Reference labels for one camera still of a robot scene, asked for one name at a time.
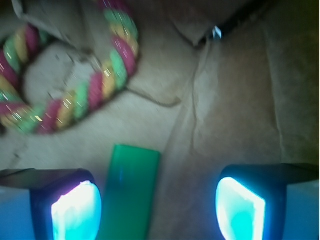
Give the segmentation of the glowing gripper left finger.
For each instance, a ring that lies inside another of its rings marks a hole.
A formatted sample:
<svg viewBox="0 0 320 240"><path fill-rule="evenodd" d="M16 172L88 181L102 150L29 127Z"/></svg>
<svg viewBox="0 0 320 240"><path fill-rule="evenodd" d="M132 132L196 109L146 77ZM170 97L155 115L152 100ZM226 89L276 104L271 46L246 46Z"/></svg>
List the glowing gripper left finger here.
<svg viewBox="0 0 320 240"><path fill-rule="evenodd" d="M85 169L0 172L2 240L95 240L102 198Z"/></svg>

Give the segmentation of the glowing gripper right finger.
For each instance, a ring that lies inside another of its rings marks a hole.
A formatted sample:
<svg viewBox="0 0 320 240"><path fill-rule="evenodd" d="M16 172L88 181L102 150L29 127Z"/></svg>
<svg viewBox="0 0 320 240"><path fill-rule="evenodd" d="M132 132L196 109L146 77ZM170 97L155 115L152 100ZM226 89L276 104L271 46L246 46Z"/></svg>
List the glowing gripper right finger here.
<svg viewBox="0 0 320 240"><path fill-rule="evenodd" d="M298 163L232 164L215 192L225 240L318 240L320 168Z"/></svg>

